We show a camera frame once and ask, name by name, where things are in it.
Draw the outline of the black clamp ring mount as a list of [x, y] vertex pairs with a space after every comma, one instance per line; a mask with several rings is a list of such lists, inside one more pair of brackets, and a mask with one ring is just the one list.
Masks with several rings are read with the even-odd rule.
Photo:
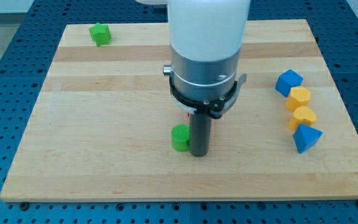
[[234, 105], [239, 96], [241, 86], [246, 82], [246, 80], [247, 74], [244, 73], [234, 82], [232, 88], [225, 95], [220, 96], [216, 100], [196, 101], [191, 100], [179, 93], [173, 85], [172, 78], [170, 77], [170, 94], [174, 103], [187, 113], [206, 114], [212, 119], [219, 119]]

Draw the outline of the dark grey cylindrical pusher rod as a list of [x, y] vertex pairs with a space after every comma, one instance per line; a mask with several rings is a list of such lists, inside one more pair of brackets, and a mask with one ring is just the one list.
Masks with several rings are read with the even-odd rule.
[[211, 118], [206, 114], [190, 115], [189, 147], [191, 155], [203, 157], [209, 151]]

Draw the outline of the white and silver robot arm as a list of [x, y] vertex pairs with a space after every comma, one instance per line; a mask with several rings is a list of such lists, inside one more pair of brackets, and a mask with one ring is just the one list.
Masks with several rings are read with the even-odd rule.
[[209, 151], [211, 122], [236, 102], [247, 75], [237, 76], [249, 0], [167, 2], [170, 93], [190, 115], [190, 153]]

